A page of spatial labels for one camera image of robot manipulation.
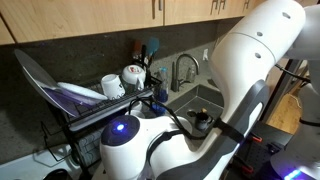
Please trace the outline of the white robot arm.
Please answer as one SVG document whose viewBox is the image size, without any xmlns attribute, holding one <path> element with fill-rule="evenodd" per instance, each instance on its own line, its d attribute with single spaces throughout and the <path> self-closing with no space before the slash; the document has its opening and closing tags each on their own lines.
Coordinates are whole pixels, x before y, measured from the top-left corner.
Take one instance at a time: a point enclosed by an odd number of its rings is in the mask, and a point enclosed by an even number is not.
<svg viewBox="0 0 320 180">
<path fill-rule="evenodd" d="M 318 60 L 319 8 L 266 0 L 215 47 L 209 67 L 223 97 L 221 115 L 202 106 L 183 118 L 122 115 L 104 128 L 104 180 L 217 180 L 268 101 L 265 83 L 283 58 Z"/>
</svg>

